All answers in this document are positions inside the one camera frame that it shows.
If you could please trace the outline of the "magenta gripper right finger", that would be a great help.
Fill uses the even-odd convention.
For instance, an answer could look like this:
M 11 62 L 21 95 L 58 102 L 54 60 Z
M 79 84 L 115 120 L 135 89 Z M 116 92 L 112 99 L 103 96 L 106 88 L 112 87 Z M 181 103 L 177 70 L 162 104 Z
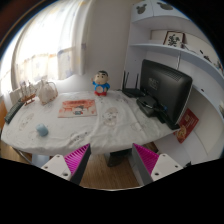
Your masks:
M 167 154 L 158 155 L 137 144 L 132 145 L 132 155 L 144 185 L 182 169 L 182 166 Z

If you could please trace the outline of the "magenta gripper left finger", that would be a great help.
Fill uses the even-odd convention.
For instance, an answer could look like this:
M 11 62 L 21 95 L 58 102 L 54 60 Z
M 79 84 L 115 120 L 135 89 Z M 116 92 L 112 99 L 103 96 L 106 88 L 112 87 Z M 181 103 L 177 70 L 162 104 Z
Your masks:
M 91 147 L 89 144 L 86 144 L 65 156 L 55 155 L 42 166 L 42 169 L 79 185 L 90 154 Z

